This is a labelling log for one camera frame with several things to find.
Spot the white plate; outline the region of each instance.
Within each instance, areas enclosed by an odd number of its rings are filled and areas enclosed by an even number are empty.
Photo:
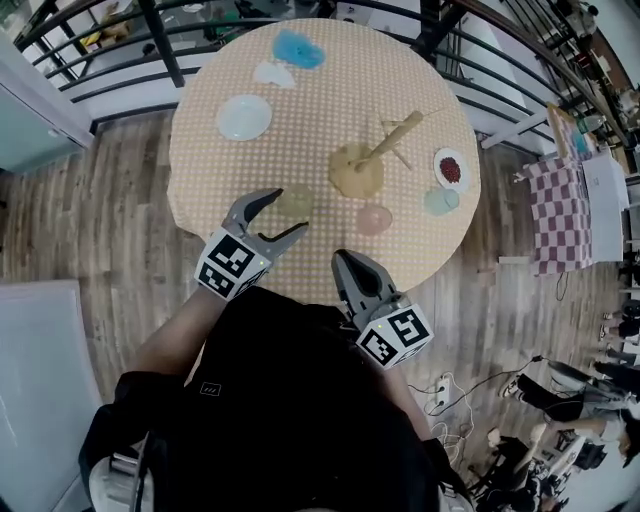
[[[442,175],[442,172],[440,172],[440,162],[448,157],[453,158],[458,164],[458,167],[460,167],[460,181],[458,183],[451,183],[447,181],[447,179]],[[454,149],[440,149],[433,159],[433,170],[436,173],[436,179],[440,185],[444,188],[455,190],[459,194],[466,192],[469,189],[469,185],[471,185],[471,173],[469,172],[467,161]]]
[[[240,94],[220,107],[216,126],[229,140],[251,140],[269,128],[271,115],[271,105],[267,100],[253,94]]]

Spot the dough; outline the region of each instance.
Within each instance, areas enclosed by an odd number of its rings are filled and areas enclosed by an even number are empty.
[[[278,202],[278,211],[287,217],[309,219],[313,210],[313,192],[302,183],[296,183],[285,189]]]
[[[384,166],[379,158],[363,165],[360,160],[369,156],[371,149],[365,144],[347,144],[329,157],[329,181],[345,197],[368,199],[384,184]]]

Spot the beige tablecloth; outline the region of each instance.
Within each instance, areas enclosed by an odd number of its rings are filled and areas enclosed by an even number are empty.
[[[291,65],[296,87],[282,89],[253,81],[261,61],[274,62],[272,42],[283,28],[302,32],[326,52],[313,70]],[[226,140],[215,126],[218,108],[237,94],[257,94],[273,109],[269,129],[247,142]],[[385,184],[370,200],[343,197],[328,180],[332,151],[348,142],[379,143],[385,120],[413,110],[427,116],[399,146],[413,167],[392,153],[383,156]],[[460,151],[471,171],[471,186],[453,213],[434,217],[423,208],[424,193],[438,185],[436,151]],[[187,85],[173,120],[172,175],[168,194],[176,223],[207,239],[238,196],[264,187],[307,184],[315,207],[307,235],[277,261],[261,285],[303,302],[336,304],[331,256],[348,248],[384,265],[400,290],[421,283],[456,250],[480,195],[476,139],[453,92],[438,73],[408,47],[351,23],[306,19],[269,25],[231,42]],[[375,237],[355,229],[356,212],[380,204],[394,217]],[[295,220],[263,211],[253,232],[273,236]]]

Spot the red and white checkered cloth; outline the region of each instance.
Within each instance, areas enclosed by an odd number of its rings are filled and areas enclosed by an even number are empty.
[[[525,165],[522,174],[531,186],[535,273],[556,274],[591,265],[591,217],[580,163],[554,158]]]

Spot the person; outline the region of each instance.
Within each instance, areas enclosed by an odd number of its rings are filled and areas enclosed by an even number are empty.
[[[623,315],[622,311],[605,313],[604,322],[600,325],[598,340],[605,338],[629,338],[640,333],[640,318]]]
[[[556,8],[564,16],[578,38],[590,36],[597,29],[598,8],[579,0],[557,0]]]
[[[157,511],[470,512],[402,369],[374,367],[345,323],[255,286],[229,303],[199,287],[93,419],[79,462],[96,512],[99,468],[142,440]]]
[[[545,430],[544,424],[531,430],[530,447],[516,437],[501,435],[497,428],[489,432],[489,446],[496,448],[503,460],[478,499],[478,512],[494,512],[507,506],[515,512],[557,512],[562,508],[557,507],[558,500],[547,481],[547,469],[533,458]]]
[[[640,421],[629,412],[626,397],[616,398],[592,385],[574,396],[559,397],[520,373],[510,376],[499,394],[543,411],[553,420],[550,431],[574,430],[598,444],[617,442],[624,467],[640,452]]]
[[[621,363],[594,361],[594,370],[609,377],[615,386],[633,393],[637,401],[640,398],[640,365],[636,366],[638,354],[620,352],[608,344],[605,355]]]
[[[618,269],[618,279],[623,276],[632,276],[636,283],[640,283],[640,265],[632,263],[631,265]]]

